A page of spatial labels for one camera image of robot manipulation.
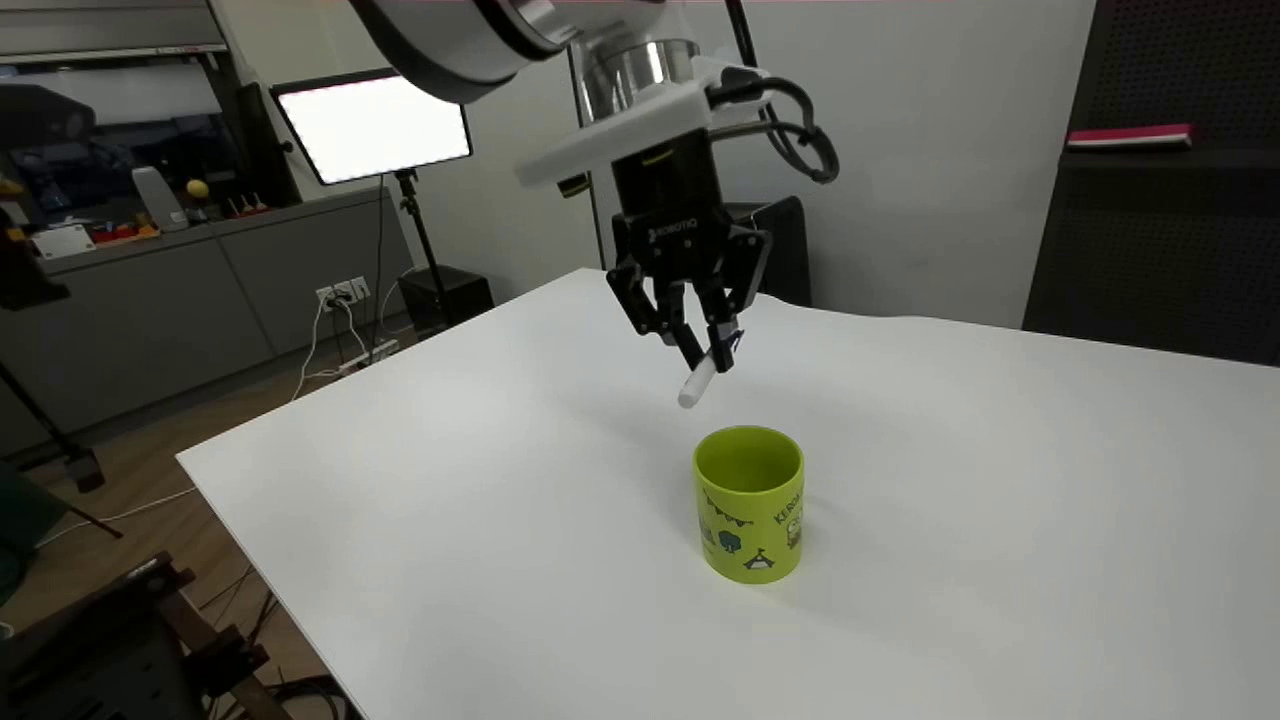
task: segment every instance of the cup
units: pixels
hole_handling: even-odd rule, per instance
[[[773,585],[802,563],[804,453],[773,430],[719,430],[698,457],[698,517],[710,563]]]

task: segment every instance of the white tabletop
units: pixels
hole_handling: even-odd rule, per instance
[[[1276,720],[1280,374],[762,300],[698,412],[601,271],[186,453],[372,720]],[[702,562],[688,457],[807,453]]]

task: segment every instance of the tripod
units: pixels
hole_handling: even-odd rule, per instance
[[[0,215],[0,310],[22,311],[32,306],[52,306],[66,300],[70,288],[52,285],[42,265],[16,250],[13,240],[3,240],[3,225],[7,215]],[[7,374],[7,366],[0,360],[0,385],[32,412],[32,422],[47,434],[47,439],[66,453],[66,467],[76,480],[80,494],[91,494],[105,486],[105,467],[99,460],[80,448],[70,434],[58,430],[58,422],[36,406],[36,398]],[[85,523],[109,533],[121,539],[121,533],[105,522],[98,522],[91,513],[47,497],[52,503],[59,503],[66,513],[80,517]]]
[[[415,227],[415,240],[425,243],[425,259],[429,259],[429,271],[431,271],[442,326],[447,328],[445,271],[442,271],[435,252],[431,252],[431,236],[429,236],[429,225],[425,225],[425,208],[415,204],[415,172],[403,168],[403,172],[397,172],[397,180],[399,180],[399,208],[410,212],[410,219],[413,219],[413,227]]]
[[[105,486],[105,473],[99,473],[98,457],[91,457],[88,448],[80,448],[70,434],[59,434],[59,430],[52,424],[52,417],[47,417],[47,412],[36,406],[36,398],[7,374],[3,360],[0,360],[0,380],[3,380],[3,387],[43,424],[43,434],[52,437],[52,444],[66,453],[66,463],[70,463],[76,488],[80,488],[80,494],[99,488],[99,486]],[[71,517],[80,517],[85,523],[91,523],[91,530],[126,539],[126,533],[113,530],[113,523],[105,523],[99,517],[91,517],[91,513],[59,501],[59,497],[47,497],[47,501],[52,501],[58,510],[71,513]]]

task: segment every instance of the gray wall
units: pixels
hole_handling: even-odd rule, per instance
[[[256,84],[386,70],[347,0],[216,0],[240,71]],[[596,265],[589,199],[519,187],[516,159],[575,130],[563,62],[523,71],[513,87],[467,109],[478,156],[425,168],[421,204],[435,255],[485,271],[491,294],[516,298],[567,269]],[[307,199],[369,183],[320,187],[297,156],[291,178]]]
[[[728,49],[719,4],[672,32]],[[845,151],[818,187],[769,146],[726,151],[741,199],[807,204],[818,298],[853,311],[1021,326],[1091,0],[748,0],[762,62],[797,78]]]

